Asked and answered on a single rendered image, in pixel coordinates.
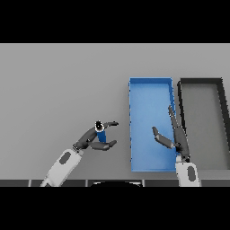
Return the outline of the blue bin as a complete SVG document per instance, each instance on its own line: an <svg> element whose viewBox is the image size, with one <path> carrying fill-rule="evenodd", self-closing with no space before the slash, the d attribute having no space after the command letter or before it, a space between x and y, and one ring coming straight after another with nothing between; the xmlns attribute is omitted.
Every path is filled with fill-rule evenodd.
<svg viewBox="0 0 230 230"><path fill-rule="evenodd" d="M130 77L129 139L132 172L174 172L176 151L155 141L152 127L174 141L168 107L175 110L171 77Z"/></svg>

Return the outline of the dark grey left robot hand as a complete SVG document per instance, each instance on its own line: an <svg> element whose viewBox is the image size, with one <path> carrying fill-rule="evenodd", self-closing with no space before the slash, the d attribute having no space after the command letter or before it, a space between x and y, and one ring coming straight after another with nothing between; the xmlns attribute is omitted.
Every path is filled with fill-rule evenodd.
<svg viewBox="0 0 230 230"><path fill-rule="evenodd" d="M118 126L119 123L117 121L110 121L102 123L103 126L106 128L111 126ZM73 148L75 151L80 151L87 149L90 147L93 150L102 150L107 151L112 148L117 143L116 140L112 140L111 142L102 143L99 141L97 134L95 132L95 124L92 128L88 129L78 141L73 144Z"/></svg>

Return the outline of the blue pipe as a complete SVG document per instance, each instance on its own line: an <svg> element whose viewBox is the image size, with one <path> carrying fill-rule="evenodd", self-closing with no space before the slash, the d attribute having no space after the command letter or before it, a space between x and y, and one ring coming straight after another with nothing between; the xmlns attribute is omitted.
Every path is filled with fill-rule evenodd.
<svg viewBox="0 0 230 230"><path fill-rule="evenodd" d="M99 120L95 122L95 132L97 134L99 141L105 143L106 142L105 127Z"/></svg>

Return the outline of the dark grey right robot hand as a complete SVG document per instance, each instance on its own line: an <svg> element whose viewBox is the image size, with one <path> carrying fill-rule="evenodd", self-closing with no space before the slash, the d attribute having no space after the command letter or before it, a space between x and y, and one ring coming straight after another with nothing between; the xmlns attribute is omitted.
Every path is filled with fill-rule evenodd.
<svg viewBox="0 0 230 230"><path fill-rule="evenodd" d="M185 131L178 123L174 115L172 106L168 107L168 113L172 123L174 141L160 134L157 127L152 127L155 141L169 149L175 148L176 152L181 156L181 160L184 163L188 163L190 161L190 149Z"/></svg>

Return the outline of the dark grey bin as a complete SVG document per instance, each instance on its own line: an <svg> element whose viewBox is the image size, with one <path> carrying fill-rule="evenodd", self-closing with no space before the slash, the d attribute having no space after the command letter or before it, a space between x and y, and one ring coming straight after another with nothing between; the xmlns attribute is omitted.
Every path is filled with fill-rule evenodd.
<svg viewBox="0 0 230 230"><path fill-rule="evenodd" d="M230 170L230 117L222 78L181 78L181 124L199 170Z"/></svg>

